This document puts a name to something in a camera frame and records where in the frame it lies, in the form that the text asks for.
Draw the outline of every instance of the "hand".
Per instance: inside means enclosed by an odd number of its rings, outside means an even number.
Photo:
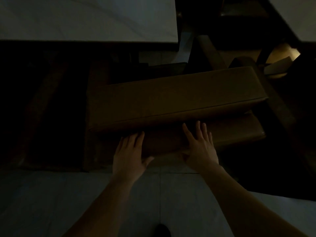
[[[145,133],[142,132],[121,138],[113,159],[113,179],[134,183],[146,170],[154,157],[142,161],[142,144]]]
[[[213,145],[212,133],[207,133],[206,124],[202,124],[201,130],[200,121],[196,122],[197,140],[188,130],[185,123],[182,127],[190,143],[190,155],[182,155],[186,164],[199,173],[205,171],[205,169],[211,164],[218,165],[218,157]]]

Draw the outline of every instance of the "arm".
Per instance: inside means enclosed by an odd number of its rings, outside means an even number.
[[[231,178],[218,164],[212,134],[205,123],[196,124],[197,140],[183,124],[190,143],[190,155],[183,155],[189,167],[199,172],[214,194],[233,232],[238,236],[306,236],[269,210]]]
[[[142,161],[144,132],[121,138],[113,159],[113,175],[104,191],[65,233],[70,236],[117,236],[133,184],[154,159]]]

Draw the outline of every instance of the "shoe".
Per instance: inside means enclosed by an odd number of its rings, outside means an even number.
[[[171,237],[171,233],[167,226],[159,224],[155,229],[154,237]]]

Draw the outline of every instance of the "marble table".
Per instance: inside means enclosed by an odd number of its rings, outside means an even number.
[[[175,0],[0,0],[0,40],[177,43]]]
[[[301,42],[316,42],[316,0],[269,0]]]

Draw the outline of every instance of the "gray floor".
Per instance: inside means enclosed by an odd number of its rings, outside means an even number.
[[[151,236],[158,223],[167,225],[172,236],[233,236],[201,176],[187,170],[180,166],[149,169],[132,189],[119,236]],[[110,176],[1,173],[1,236],[61,236],[105,188]],[[315,202],[253,194],[307,235],[316,235]]]

